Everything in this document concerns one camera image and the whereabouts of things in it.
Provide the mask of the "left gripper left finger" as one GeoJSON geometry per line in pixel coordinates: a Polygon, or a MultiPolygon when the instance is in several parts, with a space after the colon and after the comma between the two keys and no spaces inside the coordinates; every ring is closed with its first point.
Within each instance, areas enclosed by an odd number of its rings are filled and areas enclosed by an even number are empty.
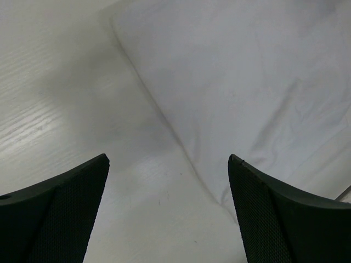
{"type": "Polygon", "coordinates": [[[83,262],[109,173],[105,154],[1,196],[1,262],[83,262]]]}

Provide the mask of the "white skirt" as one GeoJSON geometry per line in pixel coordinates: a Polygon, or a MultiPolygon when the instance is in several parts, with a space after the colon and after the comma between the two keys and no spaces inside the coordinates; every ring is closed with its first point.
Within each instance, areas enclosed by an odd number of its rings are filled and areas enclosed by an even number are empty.
{"type": "Polygon", "coordinates": [[[327,198],[350,186],[350,1],[123,1],[112,24],[229,213],[232,154],[327,198]]]}

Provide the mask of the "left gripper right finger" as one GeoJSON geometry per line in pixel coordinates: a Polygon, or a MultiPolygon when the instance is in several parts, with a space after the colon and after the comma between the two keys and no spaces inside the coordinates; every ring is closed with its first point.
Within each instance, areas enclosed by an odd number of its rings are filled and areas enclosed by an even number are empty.
{"type": "Polygon", "coordinates": [[[350,262],[350,203],[302,191],[236,155],[228,175],[248,262],[350,262]]]}

